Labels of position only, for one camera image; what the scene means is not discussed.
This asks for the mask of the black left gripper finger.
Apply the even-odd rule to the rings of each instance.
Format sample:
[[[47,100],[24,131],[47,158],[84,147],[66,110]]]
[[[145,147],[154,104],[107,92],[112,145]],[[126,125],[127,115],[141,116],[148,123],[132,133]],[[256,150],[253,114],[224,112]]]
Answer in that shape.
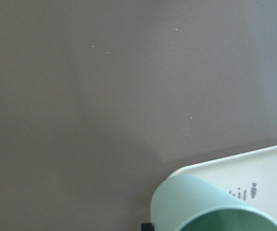
[[[142,223],[141,231],[153,231],[153,224],[152,223]]]

